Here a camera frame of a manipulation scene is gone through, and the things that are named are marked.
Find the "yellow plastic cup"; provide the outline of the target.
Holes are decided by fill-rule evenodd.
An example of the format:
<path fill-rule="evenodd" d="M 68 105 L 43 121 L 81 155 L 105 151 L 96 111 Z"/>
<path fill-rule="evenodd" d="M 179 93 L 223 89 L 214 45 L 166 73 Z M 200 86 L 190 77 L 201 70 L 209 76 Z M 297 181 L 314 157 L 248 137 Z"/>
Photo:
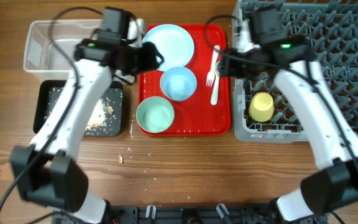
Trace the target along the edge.
<path fill-rule="evenodd" d="M 266 122 L 273 116 L 273 98 L 266 92 L 257 93 L 251 100 L 249 114 L 258 122 Z"/>

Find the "light blue plastic bowl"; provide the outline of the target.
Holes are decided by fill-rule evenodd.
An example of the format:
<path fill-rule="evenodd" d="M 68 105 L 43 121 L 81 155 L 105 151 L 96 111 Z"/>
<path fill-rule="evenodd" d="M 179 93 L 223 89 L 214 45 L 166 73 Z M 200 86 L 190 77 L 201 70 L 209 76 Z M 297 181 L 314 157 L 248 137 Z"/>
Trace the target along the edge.
<path fill-rule="evenodd" d="M 173 101 L 185 101 L 197 88 L 195 74 L 185 67 L 173 67 L 163 73 L 160 78 L 162 93 Z"/>

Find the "green plastic bowl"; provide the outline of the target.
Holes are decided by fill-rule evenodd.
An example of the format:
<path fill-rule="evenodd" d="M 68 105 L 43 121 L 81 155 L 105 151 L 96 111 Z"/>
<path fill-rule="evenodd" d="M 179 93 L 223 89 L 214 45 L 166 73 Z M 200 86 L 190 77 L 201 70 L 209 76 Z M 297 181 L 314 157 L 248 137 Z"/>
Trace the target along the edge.
<path fill-rule="evenodd" d="M 160 96 L 143 100 L 137 108 L 138 125 L 148 133 L 161 133 L 168 129 L 175 118 L 172 104 Z"/>

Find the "rice and food scraps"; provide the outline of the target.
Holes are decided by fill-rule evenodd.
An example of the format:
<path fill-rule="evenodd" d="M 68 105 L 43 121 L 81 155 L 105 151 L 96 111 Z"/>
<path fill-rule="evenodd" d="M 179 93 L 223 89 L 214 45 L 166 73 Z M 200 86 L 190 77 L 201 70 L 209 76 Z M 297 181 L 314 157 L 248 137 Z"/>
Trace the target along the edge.
<path fill-rule="evenodd" d="M 121 129 L 123 90 L 109 88 L 96 103 L 85 136 L 117 136 Z"/>

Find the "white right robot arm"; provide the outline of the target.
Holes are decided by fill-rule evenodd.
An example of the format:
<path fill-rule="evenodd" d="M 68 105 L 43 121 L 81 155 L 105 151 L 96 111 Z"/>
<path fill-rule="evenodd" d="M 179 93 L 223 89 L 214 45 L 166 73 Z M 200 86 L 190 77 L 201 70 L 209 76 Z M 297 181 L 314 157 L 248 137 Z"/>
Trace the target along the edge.
<path fill-rule="evenodd" d="M 294 109 L 313 150 L 317 173 L 273 201 L 272 221 L 293 223 L 358 202 L 358 137 L 349 127 L 302 35 L 243 38 L 221 52 L 223 76 L 270 77 Z"/>

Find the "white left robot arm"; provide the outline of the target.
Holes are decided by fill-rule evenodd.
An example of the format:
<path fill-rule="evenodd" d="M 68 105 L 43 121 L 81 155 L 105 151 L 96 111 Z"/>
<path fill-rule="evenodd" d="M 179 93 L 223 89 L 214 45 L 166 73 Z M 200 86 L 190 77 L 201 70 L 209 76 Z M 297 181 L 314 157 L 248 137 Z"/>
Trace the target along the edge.
<path fill-rule="evenodd" d="M 107 201 L 89 191 L 77 165 L 85 127 L 112 76 L 157 69 L 163 56 L 151 42 L 141 47 L 84 39 L 75 48 L 72 70 L 47 121 L 28 147 L 11 152 L 12 183 L 22 200 L 51 207 L 77 222 L 102 223 Z"/>

